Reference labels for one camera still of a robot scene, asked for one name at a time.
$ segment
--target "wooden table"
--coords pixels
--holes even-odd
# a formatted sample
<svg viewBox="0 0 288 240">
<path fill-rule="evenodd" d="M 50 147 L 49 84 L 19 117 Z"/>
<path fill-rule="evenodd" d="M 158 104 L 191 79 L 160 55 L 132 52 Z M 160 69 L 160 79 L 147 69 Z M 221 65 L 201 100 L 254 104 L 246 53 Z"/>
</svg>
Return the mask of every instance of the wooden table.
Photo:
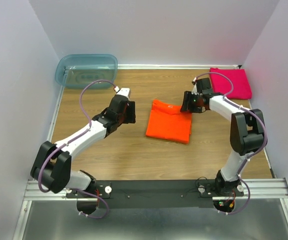
<svg viewBox="0 0 288 240">
<path fill-rule="evenodd" d="M 145 136 L 153 99 L 181 105 L 193 78 L 207 69 L 119 70 L 115 83 L 131 89 L 136 102 L 136 123 L 123 124 L 106 139 L 80 154 L 72 169 L 84 170 L 99 180 L 174 180 L 215 178 L 229 156 L 230 123 L 207 111 L 193 115 L 189 144 Z M 52 141 L 70 136 L 87 124 L 79 107 L 81 90 L 65 89 Z M 83 105 L 90 116 L 100 113 L 113 97 L 112 88 L 88 90 Z M 248 107 L 248 101 L 237 100 Z M 243 177 L 271 178 L 263 152 L 253 157 Z"/>
</svg>

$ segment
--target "orange towel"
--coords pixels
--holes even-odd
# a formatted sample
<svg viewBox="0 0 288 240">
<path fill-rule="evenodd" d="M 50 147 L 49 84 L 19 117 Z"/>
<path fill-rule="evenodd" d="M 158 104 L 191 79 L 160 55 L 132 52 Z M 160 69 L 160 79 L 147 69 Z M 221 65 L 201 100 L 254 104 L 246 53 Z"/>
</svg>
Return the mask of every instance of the orange towel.
<svg viewBox="0 0 288 240">
<path fill-rule="evenodd" d="M 155 99 L 146 136 L 187 144 L 191 134 L 192 114 L 180 112 L 180 108 Z"/>
</svg>

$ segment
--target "teal plastic bin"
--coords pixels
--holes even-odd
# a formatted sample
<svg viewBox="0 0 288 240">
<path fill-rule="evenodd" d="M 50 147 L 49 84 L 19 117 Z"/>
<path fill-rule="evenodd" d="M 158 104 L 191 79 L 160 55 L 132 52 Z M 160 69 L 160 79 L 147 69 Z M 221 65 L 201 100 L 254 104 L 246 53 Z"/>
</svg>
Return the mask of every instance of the teal plastic bin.
<svg viewBox="0 0 288 240">
<path fill-rule="evenodd" d="M 62 58 L 57 66 L 56 82 L 69 89 L 83 89 L 93 81 L 104 79 L 114 82 L 117 59 L 110 54 L 73 54 Z M 112 85 L 100 82 L 89 89 L 106 89 Z"/>
</svg>

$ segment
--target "wall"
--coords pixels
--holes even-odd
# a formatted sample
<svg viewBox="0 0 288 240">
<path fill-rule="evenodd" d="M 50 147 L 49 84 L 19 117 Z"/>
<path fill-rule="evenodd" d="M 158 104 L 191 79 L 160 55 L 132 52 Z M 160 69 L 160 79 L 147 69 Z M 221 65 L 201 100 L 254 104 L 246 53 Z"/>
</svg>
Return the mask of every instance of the wall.
<svg viewBox="0 0 288 240">
<path fill-rule="evenodd" d="M 279 2 L 244 68 L 253 90 L 252 107 L 264 114 L 272 168 L 288 182 L 288 0 Z"/>
<path fill-rule="evenodd" d="M 47 136 L 57 64 L 29 2 L 0 1 L 0 240 L 13 237 L 30 168 Z"/>
<path fill-rule="evenodd" d="M 242 64 L 278 0 L 30 0 L 59 58 Z"/>
</svg>

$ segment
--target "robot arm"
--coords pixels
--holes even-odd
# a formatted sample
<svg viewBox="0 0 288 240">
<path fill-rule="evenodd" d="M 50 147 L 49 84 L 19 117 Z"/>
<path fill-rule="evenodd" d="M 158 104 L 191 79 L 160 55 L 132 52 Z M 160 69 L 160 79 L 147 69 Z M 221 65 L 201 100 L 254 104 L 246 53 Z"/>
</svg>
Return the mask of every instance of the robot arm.
<svg viewBox="0 0 288 240">
<path fill-rule="evenodd" d="M 114 132 L 121 124 L 135 123 L 135 102 L 129 101 L 129 98 L 130 89 L 120 89 L 109 106 L 92 118 L 90 129 L 88 124 L 66 139 L 56 143 L 44 142 L 30 175 L 37 180 L 47 157 L 60 146 L 64 146 L 53 155 L 52 159 L 56 159 L 56 162 L 47 163 L 42 173 L 42 185 L 54 193 L 64 188 L 93 192 L 96 180 L 84 171 L 71 171 L 71 162 L 86 148 Z"/>
<path fill-rule="evenodd" d="M 221 93 L 214 93 L 208 78 L 193 81 L 193 84 L 193 90 L 184 93 L 181 112 L 202 113 L 205 108 L 205 110 L 219 113 L 231 123 L 232 151 L 225 166 L 218 171 L 215 179 L 218 192 L 230 192 L 238 185 L 238 176 L 250 161 L 249 155 L 262 146 L 263 129 L 249 113 L 229 104 Z M 260 110 L 252 109 L 250 111 L 264 122 Z"/>
</svg>

